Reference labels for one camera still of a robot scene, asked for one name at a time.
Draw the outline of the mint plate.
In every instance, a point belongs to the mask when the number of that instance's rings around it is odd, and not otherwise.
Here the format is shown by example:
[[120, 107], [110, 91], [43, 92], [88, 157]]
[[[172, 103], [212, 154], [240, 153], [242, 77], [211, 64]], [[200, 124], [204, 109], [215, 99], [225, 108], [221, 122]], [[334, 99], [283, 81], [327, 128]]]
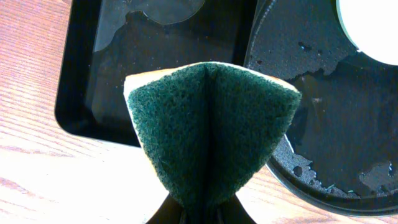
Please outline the mint plate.
[[397, 0], [336, 0], [336, 11], [358, 52], [397, 65]]

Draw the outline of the green yellow sponge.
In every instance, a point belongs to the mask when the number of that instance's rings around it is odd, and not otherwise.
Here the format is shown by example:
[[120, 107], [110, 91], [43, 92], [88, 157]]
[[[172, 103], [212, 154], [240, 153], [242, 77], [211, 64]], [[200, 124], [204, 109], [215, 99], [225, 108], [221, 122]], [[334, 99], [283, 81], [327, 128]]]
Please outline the green yellow sponge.
[[201, 218], [266, 163], [302, 95], [239, 65], [198, 62], [130, 75], [124, 97], [161, 183], [190, 216]]

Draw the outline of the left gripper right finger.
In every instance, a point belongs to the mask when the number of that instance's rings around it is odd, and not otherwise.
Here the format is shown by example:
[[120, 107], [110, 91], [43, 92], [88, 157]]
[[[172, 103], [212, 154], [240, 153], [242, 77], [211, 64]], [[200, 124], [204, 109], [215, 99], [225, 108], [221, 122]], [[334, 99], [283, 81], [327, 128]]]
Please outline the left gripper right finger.
[[236, 195], [220, 205], [220, 223], [222, 224], [256, 224], [242, 206]]

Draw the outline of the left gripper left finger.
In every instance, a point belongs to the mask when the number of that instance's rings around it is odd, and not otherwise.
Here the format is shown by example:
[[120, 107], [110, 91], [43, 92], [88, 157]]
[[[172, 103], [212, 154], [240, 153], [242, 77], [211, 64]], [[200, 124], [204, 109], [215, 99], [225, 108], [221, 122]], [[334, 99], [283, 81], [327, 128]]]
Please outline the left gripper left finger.
[[146, 224], [179, 224], [183, 207], [168, 195], [155, 214]]

